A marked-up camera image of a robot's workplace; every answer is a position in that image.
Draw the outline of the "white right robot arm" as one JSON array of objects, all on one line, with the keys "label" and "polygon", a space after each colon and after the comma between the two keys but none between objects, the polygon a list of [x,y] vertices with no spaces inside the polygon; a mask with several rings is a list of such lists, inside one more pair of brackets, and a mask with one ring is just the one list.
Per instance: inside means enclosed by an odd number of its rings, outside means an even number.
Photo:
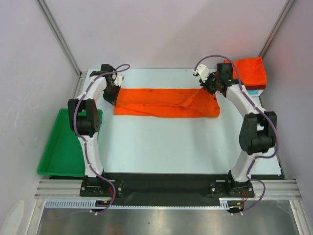
[{"label": "white right robot arm", "polygon": [[243,118],[239,133],[241,152],[230,171],[232,180],[225,184],[225,190],[230,196],[238,196],[244,188],[242,182],[250,180],[254,164],[259,159],[272,157],[266,154],[276,145],[277,115],[275,112],[267,112],[252,100],[243,83],[233,78],[231,63],[217,64],[216,72],[199,64],[194,75],[200,77],[200,85],[210,94],[221,93],[227,98]]}]

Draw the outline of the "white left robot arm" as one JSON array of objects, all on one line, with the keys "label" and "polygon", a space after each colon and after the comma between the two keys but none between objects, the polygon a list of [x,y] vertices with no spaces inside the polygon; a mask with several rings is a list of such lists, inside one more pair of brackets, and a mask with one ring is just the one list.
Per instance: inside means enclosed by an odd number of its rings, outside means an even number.
[{"label": "white left robot arm", "polygon": [[115,105],[122,80],[113,66],[102,64],[100,70],[91,72],[89,84],[81,94],[67,102],[70,128],[82,147],[86,177],[96,178],[104,172],[97,143],[101,118],[96,103],[102,96]]}]

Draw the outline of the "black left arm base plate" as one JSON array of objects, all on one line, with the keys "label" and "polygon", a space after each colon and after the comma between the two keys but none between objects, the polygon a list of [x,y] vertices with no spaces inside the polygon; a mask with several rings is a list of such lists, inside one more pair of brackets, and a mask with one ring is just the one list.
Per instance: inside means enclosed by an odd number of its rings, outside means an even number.
[{"label": "black left arm base plate", "polygon": [[[115,196],[117,198],[125,196],[124,182],[118,173],[103,173],[102,176],[112,182],[115,188]],[[113,187],[98,176],[84,176],[79,195],[81,197],[109,197],[111,191],[113,191]]]}]

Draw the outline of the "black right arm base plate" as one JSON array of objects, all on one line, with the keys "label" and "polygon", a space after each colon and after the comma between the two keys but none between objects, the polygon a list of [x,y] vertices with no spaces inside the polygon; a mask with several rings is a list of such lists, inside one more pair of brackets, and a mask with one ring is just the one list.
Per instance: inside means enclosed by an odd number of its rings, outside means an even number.
[{"label": "black right arm base plate", "polygon": [[209,184],[210,196],[212,198],[240,198],[255,196],[251,181],[235,182],[230,177],[225,180],[216,180]]}]

